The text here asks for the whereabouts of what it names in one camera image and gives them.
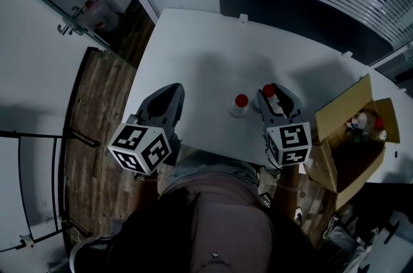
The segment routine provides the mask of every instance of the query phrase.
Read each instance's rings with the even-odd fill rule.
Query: red cap
[[[273,97],[275,94],[274,87],[270,84],[267,84],[263,87],[263,92],[266,97]]]
[[[244,106],[247,106],[248,104],[248,97],[244,94],[239,94],[235,98],[235,104],[239,106],[240,108],[243,108]]]
[[[380,117],[376,118],[375,126],[377,128],[383,128],[383,118],[380,118]]]

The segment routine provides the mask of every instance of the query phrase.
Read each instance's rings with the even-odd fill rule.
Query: wooden floor
[[[135,35],[129,38],[134,38],[135,49],[123,50],[123,57],[129,63],[115,54],[92,53],[73,107],[71,127],[92,139],[98,139],[100,146],[90,148],[80,141],[68,141],[65,210],[74,223],[94,236],[108,235],[111,220],[128,217],[136,193],[132,173],[120,168],[107,150],[107,144],[121,122],[136,66],[153,30],[150,23],[143,24],[147,28],[141,28],[141,21],[132,25],[131,33]],[[163,179],[168,169],[162,168],[160,173]],[[275,189],[274,177],[262,169],[260,194],[268,192],[272,196]],[[298,205],[303,211],[302,229],[312,244],[318,247],[334,211],[334,196],[302,175]],[[77,236],[73,228],[68,234]]]

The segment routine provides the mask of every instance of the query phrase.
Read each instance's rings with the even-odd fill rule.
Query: white table
[[[327,46],[278,28],[220,14],[165,9],[132,85],[123,122],[142,100],[170,83],[185,88],[176,133],[184,145],[251,163],[267,164],[263,123],[250,111],[236,119],[228,106],[240,93],[253,98],[266,83],[297,94],[314,126],[314,112],[370,73],[374,99],[391,97],[401,144],[387,144],[385,161],[370,182],[413,178],[413,99],[386,77]]]

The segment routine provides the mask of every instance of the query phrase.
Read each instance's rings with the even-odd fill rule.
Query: box flap
[[[315,113],[319,140],[345,124],[371,100],[372,86],[367,75]]]
[[[311,165],[304,164],[305,173],[311,180],[318,182],[332,192],[337,192],[337,170],[327,141],[313,145],[310,158]]]
[[[336,199],[336,210],[341,208],[345,203],[350,201],[350,199],[357,194],[357,192],[363,187],[367,180],[372,176],[372,174],[380,167],[385,156],[385,147],[383,147],[380,155],[368,166],[368,168],[360,174],[360,176],[354,180],[351,185],[343,189],[337,195]]]
[[[383,118],[383,127],[387,132],[386,142],[400,143],[399,127],[391,99],[376,101],[379,116]]]

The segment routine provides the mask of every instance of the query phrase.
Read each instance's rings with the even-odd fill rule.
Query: cardboard box
[[[384,143],[354,145],[345,140],[346,122],[359,111],[383,118],[386,142],[400,142],[392,101],[373,101],[369,75],[315,113],[317,129],[310,154],[313,162],[305,165],[305,171],[310,179],[337,194],[336,209],[363,187],[385,154]]]

